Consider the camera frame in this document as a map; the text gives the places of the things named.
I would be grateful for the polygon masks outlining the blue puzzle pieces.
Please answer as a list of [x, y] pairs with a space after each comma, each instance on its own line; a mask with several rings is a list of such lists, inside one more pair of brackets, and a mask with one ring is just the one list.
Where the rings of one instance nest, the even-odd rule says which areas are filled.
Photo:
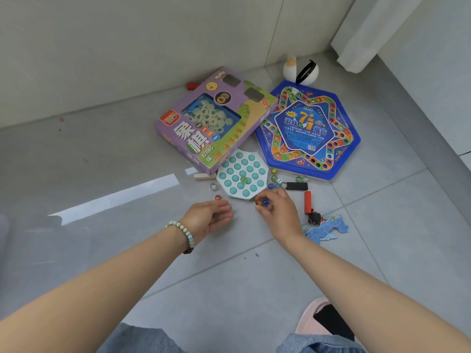
[[322, 221], [319, 225], [306, 227], [303, 229], [303, 234], [312, 242], [321, 245], [321, 242], [323, 241], [330, 241], [338, 238], [333, 231], [337, 231], [341, 234], [349, 231], [349, 226], [345, 224], [341, 214], [332, 214], [327, 220]]

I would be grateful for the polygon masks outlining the pink slipper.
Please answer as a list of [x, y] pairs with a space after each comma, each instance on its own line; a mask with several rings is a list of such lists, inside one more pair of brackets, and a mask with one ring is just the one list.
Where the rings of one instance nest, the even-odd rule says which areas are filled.
[[324, 326], [322, 326], [315, 318], [314, 315], [321, 311], [325, 306], [329, 305], [330, 301], [326, 297], [321, 297], [314, 300], [303, 312], [295, 334], [300, 335], [332, 335]]

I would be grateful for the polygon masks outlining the person's right hand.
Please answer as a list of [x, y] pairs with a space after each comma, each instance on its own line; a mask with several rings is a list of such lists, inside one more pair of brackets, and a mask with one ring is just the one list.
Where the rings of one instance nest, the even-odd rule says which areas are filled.
[[300, 218], [295, 203], [285, 189], [264, 189], [255, 200], [270, 200], [274, 206], [272, 221], [266, 221], [269, 230], [278, 243], [288, 252], [291, 245], [303, 237]]

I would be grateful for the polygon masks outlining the person's left hand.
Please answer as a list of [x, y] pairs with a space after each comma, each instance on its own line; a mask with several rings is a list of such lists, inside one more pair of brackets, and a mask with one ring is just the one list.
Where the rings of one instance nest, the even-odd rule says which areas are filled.
[[193, 204], [178, 222], [191, 235], [188, 238], [193, 249], [207, 235], [228, 225], [233, 217], [232, 207], [231, 211], [211, 211], [201, 202]]

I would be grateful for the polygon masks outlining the black sock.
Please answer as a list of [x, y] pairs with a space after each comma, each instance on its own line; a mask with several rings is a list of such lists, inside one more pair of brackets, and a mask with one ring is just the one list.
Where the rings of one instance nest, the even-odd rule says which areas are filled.
[[354, 332], [331, 303], [318, 309], [313, 315], [313, 318], [331, 334], [338, 335], [355, 342]]

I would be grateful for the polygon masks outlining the person's right forearm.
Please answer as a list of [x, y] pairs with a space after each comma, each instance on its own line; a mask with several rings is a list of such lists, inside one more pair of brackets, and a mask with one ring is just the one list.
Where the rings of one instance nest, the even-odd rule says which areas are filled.
[[369, 353], [471, 353], [456, 327], [302, 234], [281, 243]]

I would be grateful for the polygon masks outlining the white ball toy black band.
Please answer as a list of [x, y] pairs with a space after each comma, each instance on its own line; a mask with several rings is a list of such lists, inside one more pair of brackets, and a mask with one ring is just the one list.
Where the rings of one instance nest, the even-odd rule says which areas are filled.
[[318, 78], [319, 66], [315, 61], [310, 59], [307, 64], [299, 68], [297, 58], [289, 57], [283, 66], [283, 76], [285, 80], [289, 82], [309, 86]]

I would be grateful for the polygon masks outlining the purple chess game box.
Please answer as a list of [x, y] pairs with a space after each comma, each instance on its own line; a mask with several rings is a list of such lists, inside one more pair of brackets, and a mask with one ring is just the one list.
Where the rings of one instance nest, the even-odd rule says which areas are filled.
[[208, 175], [278, 104], [269, 91], [220, 67], [154, 122], [157, 134]]

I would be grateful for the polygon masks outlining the blue hexagonal game board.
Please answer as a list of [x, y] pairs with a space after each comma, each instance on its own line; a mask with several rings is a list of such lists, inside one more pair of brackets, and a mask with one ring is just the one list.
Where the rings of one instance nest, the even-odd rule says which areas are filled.
[[361, 138], [334, 93], [282, 81], [274, 111], [255, 133], [269, 167], [331, 181]]

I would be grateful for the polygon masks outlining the white octagonal marble board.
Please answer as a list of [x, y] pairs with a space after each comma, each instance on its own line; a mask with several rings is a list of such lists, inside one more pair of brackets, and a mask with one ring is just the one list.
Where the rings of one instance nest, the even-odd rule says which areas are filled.
[[222, 162], [216, 180], [227, 196], [249, 201], [267, 188], [268, 166], [257, 153], [238, 149]]

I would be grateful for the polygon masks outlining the blue jeans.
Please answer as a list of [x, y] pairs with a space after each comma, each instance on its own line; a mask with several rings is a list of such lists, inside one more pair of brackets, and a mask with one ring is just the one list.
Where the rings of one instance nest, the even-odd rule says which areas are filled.
[[[120, 323], [97, 353], [187, 353], [161, 328]], [[275, 353], [368, 353], [361, 344], [339, 335], [290, 333]]]

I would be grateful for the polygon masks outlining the person's left forearm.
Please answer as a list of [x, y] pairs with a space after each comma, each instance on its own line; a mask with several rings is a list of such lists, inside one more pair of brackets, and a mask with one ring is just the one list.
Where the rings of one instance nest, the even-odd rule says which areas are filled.
[[174, 226], [27, 303], [0, 321], [0, 353], [94, 353], [189, 248]]

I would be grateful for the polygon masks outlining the white curtain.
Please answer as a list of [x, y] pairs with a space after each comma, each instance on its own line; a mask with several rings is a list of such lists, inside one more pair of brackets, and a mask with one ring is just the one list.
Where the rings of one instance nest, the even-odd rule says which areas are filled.
[[355, 0], [331, 46], [344, 70], [358, 74], [423, 0]]

